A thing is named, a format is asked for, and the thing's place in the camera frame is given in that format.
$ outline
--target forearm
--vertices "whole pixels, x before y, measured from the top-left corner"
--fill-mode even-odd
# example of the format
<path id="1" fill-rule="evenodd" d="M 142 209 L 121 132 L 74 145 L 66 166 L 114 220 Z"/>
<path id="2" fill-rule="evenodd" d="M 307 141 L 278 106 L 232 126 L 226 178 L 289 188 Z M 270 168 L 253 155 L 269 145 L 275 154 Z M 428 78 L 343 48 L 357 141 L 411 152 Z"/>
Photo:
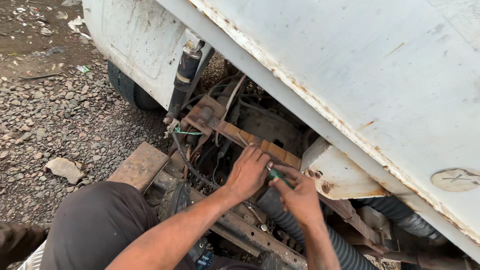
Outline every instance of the forearm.
<path id="1" fill-rule="evenodd" d="M 307 249 L 308 269 L 340 270 L 340 264 L 333 250 L 325 222 L 320 220 L 302 226 Z"/>
<path id="2" fill-rule="evenodd" d="M 205 231 L 235 204 L 229 191 L 220 188 L 142 234 L 107 269 L 173 269 Z"/>

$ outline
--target knee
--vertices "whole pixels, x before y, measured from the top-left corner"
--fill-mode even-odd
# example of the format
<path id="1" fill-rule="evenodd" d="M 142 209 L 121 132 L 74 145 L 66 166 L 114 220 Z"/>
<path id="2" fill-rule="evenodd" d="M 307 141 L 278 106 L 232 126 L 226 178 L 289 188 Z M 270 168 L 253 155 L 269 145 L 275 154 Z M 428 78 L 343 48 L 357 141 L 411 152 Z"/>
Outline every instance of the knee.
<path id="1" fill-rule="evenodd" d="M 142 198 L 142 194 L 129 184 L 101 181 L 74 192 L 65 198 L 60 207 L 63 205 L 67 205 L 69 208 L 85 205 L 107 206 L 122 201 L 123 197 Z"/>

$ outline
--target truck tire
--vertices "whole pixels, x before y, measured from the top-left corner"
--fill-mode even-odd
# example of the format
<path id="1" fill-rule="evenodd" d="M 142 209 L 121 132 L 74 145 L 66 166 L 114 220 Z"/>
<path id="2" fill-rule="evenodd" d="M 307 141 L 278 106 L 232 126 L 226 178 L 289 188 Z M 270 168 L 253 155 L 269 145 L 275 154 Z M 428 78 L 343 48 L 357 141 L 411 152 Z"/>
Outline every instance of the truck tire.
<path id="1" fill-rule="evenodd" d="M 111 61 L 108 61 L 108 77 L 117 93 L 138 109 L 147 111 L 163 109 L 151 95 Z"/>

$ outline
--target green screwdriver handle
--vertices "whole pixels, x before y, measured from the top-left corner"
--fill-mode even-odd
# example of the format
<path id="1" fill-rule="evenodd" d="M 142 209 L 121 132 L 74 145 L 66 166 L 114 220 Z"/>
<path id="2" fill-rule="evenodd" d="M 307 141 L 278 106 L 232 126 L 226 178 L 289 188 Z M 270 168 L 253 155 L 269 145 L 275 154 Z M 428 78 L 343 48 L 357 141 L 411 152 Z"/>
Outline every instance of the green screwdriver handle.
<path id="1" fill-rule="evenodd" d="M 268 172 L 268 179 L 273 180 L 275 177 L 278 177 L 278 178 L 282 179 L 283 182 L 285 182 L 289 188 L 291 188 L 291 189 L 294 188 L 294 187 L 292 187 L 292 185 L 290 184 L 289 181 L 283 179 L 283 175 L 282 175 L 281 172 L 279 172 L 277 169 L 270 169 L 270 171 Z"/>

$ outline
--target circular sticker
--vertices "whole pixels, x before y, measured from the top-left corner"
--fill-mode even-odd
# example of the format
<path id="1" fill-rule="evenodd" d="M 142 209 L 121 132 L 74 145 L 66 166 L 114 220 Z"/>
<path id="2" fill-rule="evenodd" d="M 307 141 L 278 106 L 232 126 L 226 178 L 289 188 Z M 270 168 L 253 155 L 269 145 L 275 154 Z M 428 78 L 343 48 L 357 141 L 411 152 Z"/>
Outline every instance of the circular sticker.
<path id="1" fill-rule="evenodd" d="M 465 168 L 447 169 L 432 175 L 430 181 L 445 191 L 463 192 L 480 186 L 480 171 Z"/>

